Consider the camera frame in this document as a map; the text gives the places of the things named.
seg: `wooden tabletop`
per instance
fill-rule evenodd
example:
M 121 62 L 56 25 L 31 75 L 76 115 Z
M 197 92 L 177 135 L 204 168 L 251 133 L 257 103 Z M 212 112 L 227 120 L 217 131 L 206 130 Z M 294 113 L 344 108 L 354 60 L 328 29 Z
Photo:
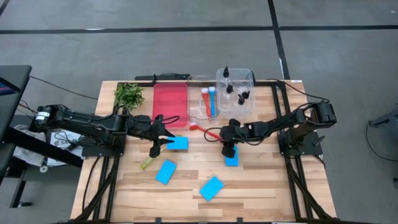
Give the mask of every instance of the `wooden tabletop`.
M 114 91 L 118 82 L 103 82 L 96 114 L 112 113 Z M 302 82 L 291 84 L 304 91 Z M 133 115 L 152 114 L 153 87 L 144 89 L 146 100 L 140 108 L 132 111 Z M 290 87 L 287 87 L 287 93 L 292 110 L 307 102 L 304 95 Z M 244 119 L 238 119 L 241 122 L 274 119 L 276 113 L 271 88 L 256 87 L 254 95 L 256 112 Z M 228 118 L 220 115 L 216 121 L 200 125 L 210 128 L 226 124 Z M 156 217 L 161 217 L 165 222 L 235 222 L 237 217 L 243 217 L 247 222 L 295 220 L 284 158 L 279 154 L 275 133 L 259 146 L 238 144 L 239 167 L 226 167 L 219 142 L 205 141 L 200 131 L 170 131 L 189 138 L 188 152 L 164 151 L 152 161 L 146 171 L 141 170 L 140 163 L 148 158 L 152 143 L 127 137 L 125 153 L 119 163 L 112 222 L 154 222 Z M 167 185 L 155 180 L 155 175 L 165 159 L 177 164 L 177 169 Z M 94 160 L 94 157 L 86 158 L 83 163 L 71 218 L 81 213 L 83 192 Z M 313 156 L 302 156 L 302 160 L 309 191 L 327 213 L 335 216 L 323 165 Z M 102 158 L 91 177 L 86 205 L 97 191 L 101 165 Z M 213 176 L 217 176 L 224 183 L 224 188 L 212 201 L 207 202 L 199 190 Z M 299 190 L 297 192 L 301 214 L 305 217 L 302 194 Z M 107 198 L 106 192 L 101 204 L 100 218 L 104 217 Z

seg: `black cable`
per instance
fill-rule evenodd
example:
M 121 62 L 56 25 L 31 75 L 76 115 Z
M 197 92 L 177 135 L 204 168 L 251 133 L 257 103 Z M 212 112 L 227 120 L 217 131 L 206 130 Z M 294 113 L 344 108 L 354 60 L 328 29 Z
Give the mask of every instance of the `black cable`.
M 326 168 L 326 164 L 325 164 L 325 162 L 323 161 L 323 159 L 321 159 L 319 156 L 317 156 L 317 155 L 313 155 L 315 158 L 317 158 L 322 164 L 323 164 L 323 166 L 324 166 L 324 168 Z
M 78 95 L 78 96 L 86 97 L 86 98 L 93 99 L 93 100 L 98 100 L 98 98 L 91 97 L 91 96 L 86 96 L 86 95 L 83 95 L 83 94 L 80 94 L 80 93 L 75 93 L 74 91 L 70 91 L 70 90 L 67 90 L 66 88 L 62 88 L 62 87 L 60 87 L 60 86 L 54 85 L 53 83 L 50 83 L 50 82 L 45 81 L 45 80 L 43 80 L 43 79 L 33 77 L 32 75 L 30 75 L 30 77 L 31 77 L 31 78 L 34 78 L 34 79 L 36 79 L 36 80 L 42 81 L 42 82 L 44 82 L 44 83 L 47 83 L 47 84 L 49 84 L 49 85 L 52 85 L 52 86 L 54 86 L 54 87 L 57 87 L 57 88 L 59 88 L 59 89 L 61 89 L 61 90 L 65 90 L 65 91 L 67 91 L 67 92 L 76 94 L 76 95 Z
M 31 118 L 27 113 L 21 111 L 20 109 L 17 108 L 17 110 L 21 113 L 23 113 L 24 115 L 26 115 L 29 119 L 31 119 L 33 121 L 33 118 Z
M 85 203 L 86 203 L 86 194 L 87 194 L 87 189 L 88 189 L 88 184 L 90 183 L 91 175 L 93 174 L 93 170 L 95 165 L 97 164 L 98 160 L 100 157 L 97 157 L 94 161 L 93 166 L 91 167 L 90 174 L 88 174 L 88 179 L 87 179 L 87 184 L 86 184 L 86 189 L 85 193 L 83 194 L 83 205 L 81 205 L 81 212 L 83 213 L 85 211 Z
M 32 110 L 32 109 L 29 109 L 28 106 L 22 105 L 22 104 L 20 104 L 20 103 L 18 103 L 18 106 L 21 106 L 21 107 L 23 107 L 23 108 L 29 110 L 30 112 L 32 112 L 32 114 L 33 114 L 34 116 L 36 116 L 36 114 L 37 114 L 36 111 L 34 111 L 34 110 Z
M 175 118 L 175 120 L 169 121 L 169 122 L 167 122 L 167 123 L 163 123 L 163 121 L 168 121 L 168 120 L 173 119 L 173 118 Z M 171 116 L 171 117 L 169 117 L 169 118 L 166 118 L 166 119 L 161 120 L 161 122 L 162 122 L 163 124 L 172 124 L 172 123 L 178 121 L 179 119 L 180 119 L 180 116 Z
M 385 159 L 387 161 L 391 161 L 391 162 L 398 162 L 398 160 L 395 159 L 388 159 L 385 157 L 380 156 L 375 150 L 373 150 L 371 143 L 369 142 L 369 138 L 368 138 L 368 128 L 370 127 L 370 122 L 368 123 L 368 125 L 366 126 L 366 131 L 365 131 L 365 136 L 366 136 L 366 142 L 368 143 L 369 148 L 372 150 L 372 152 L 377 155 L 379 158 L 381 159 Z
M 248 144 L 248 145 L 250 145 L 250 146 L 258 146 L 258 145 L 260 145 L 260 144 L 265 140 L 265 138 L 260 138 L 260 139 L 259 139 L 259 142 L 257 142 L 257 143 L 251 143 L 251 142 L 248 141 L 247 138 L 244 138 L 244 137 L 241 135 L 241 133 L 237 132 L 236 130 L 235 130 L 235 133 L 238 134 L 238 136 L 239 136 L 241 139 L 243 139 L 244 142 L 245 142 L 246 144 Z
M 26 104 L 26 106 L 28 107 L 28 109 L 29 109 L 31 112 L 37 113 L 36 110 L 32 110 L 32 109 L 30 108 L 30 106 L 26 103 L 26 101 L 24 101 L 24 100 L 20 100 L 20 101 L 24 102 L 24 103 Z
M 206 138 L 206 133 L 207 133 L 208 131 L 214 130 L 214 129 L 221 130 L 221 128 L 208 128 L 208 129 L 206 129 L 205 133 L 203 133 L 203 137 L 205 137 L 205 140 L 206 140 L 206 141 L 208 141 L 208 142 L 218 142 L 218 141 L 221 141 L 221 138 L 216 139 L 216 140 L 209 140 L 208 138 Z
M 59 131 L 59 132 L 55 133 L 55 134 L 54 134 L 54 138 L 55 138 L 55 139 L 58 139 L 58 140 L 66 140 L 66 141 L 68 141 L 69 143 L 71 143 L 71 141 L 68 139 L 68 134 L 67 134 L 65 131 Z
M 87 205 L 85 210 L 75 218 L 76 221 L 83 221 L 87 220 L 92 213 L 94 207 L 98 204 L 99 200 L 103 197 L 103 194 L 105 190 L 108 188 L 108 186 L 111 184 L 111 182 L 117 177 L 116 173 L 118 172 L 118 162 L 115 162 L 118 159 L 118 157 L 115 157 L 112 168 L 108 174 L 108 176 L 105 179 L 105 182 L 101 184 L 101 186 L 98 188 L 96 194 L 94 195 L 93 199 L 91 199 L 91 202 Z
M 329 99 L 326 99 L 326 98 L 324 98 L 324 97 L 314 96 L 314 95 L 311 95 L 311 94 L 308 94 L 308 93 L 304 93 L 303 91 L 300 91 L 300 90 L 294 88 L 291 84 L 289 84 L 289 83 L 287 83 L 287 82 L 284 82 L 284 81 L 282 81 L 282 80 L 278 80 L 278 79 L 276 79 L 276 78 L 268 78 L 267 80 L 275 80 L 275 81 L 278 81 L 278 82 L 283 82 L 283 83 L 285 83 L 286 85 L 290 86 L 292 89 L 294 89 L 295 91 L 297 91 L 297 92 L 299 92 L 299 93 L 301 93 L 301 94 L 304 94 L 304 95 L 310 96 L 310 97 L 314 97 L 314 98 L 317 98 L 317 99 L 325 100 L 327 103 L 330 102 Z

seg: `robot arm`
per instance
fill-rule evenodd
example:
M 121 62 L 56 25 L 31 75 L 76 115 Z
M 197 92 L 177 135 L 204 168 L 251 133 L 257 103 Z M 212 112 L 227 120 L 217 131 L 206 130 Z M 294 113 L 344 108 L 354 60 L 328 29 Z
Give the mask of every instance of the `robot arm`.
M 162 115 L 154 121 L 145 115 L 116 115 L 116 111 L 107 116 L 97 116 L 76 112 L 63 105 L 40 106 L 35 124 L 41 129 L 62 128 L 82 134 L 93 139 L 97 146 L 110 150 L 115 149 L 118 139 L 125 135 L 150 140 L 154 142 L 149 153 L 153 158 L 160 154 L 162 144 L 173 142 L 159 139 L 159 136 L 174 137 L 166 130 Z
M 325 101 L 319 103 L 307 103 L 304 108 L 298 107 L 290 114 L 281 116 L 268 122 L 256 121 L 243 124 L 235 119 L 229 121 L 228 126 L 223 126 L 220 136 L 223 142 L 222 154 L 226 157 L 234 157 L 233 147 L 236 143 L 248 143 L 257 146 L 273 132 L 290 128 L 287 131 L 289 145 L 294 146 L 303 141 L 303 137 L 318 128 L 329 128 L 336 123 L 335 112 L 331 104 Z M 311 110 L 311 116 L 305 112 Z

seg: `red handle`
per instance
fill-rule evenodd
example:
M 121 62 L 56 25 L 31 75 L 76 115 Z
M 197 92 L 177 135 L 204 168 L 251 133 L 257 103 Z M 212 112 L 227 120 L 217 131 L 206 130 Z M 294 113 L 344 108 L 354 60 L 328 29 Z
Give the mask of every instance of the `red handle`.
M 205 104 L 206 104 L 206 112 L 207 112 L 207 116 L 210 118 L 211 117 L 211 110 L 210 110 L 210 106 L 209 106 L 209 98 L 208 98 L 208 94 L 202 94 L 203 95 L 203 99 L 205 100 Z
M 215 139 L 220 139 L 221 137 L 215 133 L 211 133 L 211 132 L 206 132 L 206 134 L 210 135 L 211 137 L 215 138 Z

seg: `gray carpet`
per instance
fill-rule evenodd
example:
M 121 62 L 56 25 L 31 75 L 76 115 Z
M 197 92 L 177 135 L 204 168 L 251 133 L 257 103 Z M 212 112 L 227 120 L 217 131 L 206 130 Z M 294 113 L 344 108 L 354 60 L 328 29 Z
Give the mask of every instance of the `gray carpet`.
M 277 0 L 280 26 L 397 25 L 393 0 Z M 171 26 L 269 26 L 263 0 L 11 0 L 0 29 L 89 29 Z M 398 163 L 376 157 L 365 140 L 369 119 L 398 108 L 398 30 L 281 32 L 291 79 L 308 93 L 327 97 L 338 123 L 320 130 L 326 172 L 338 216 L 343 220 L 396 223 Z M 79 93 L 98 96 L 103 80 L 132 80 L 153 73 L 214 74 L 250 68 L 257 78 L 282 78 L 272 31 L 145 34 L 0 35 L 0 64 L 30 64 L 32 75 Z M 30 80 L 29 105 L 62 103 L 94 112 L 96 101 Z M 373 148 L 398 159 L 397 139 L 387 127 L 369 130 Z M 8 208 L 16 180 L 0 188 L 6 223 L 67 220 L 78 171 L 60 170 L 27 183 L 30 208 Z

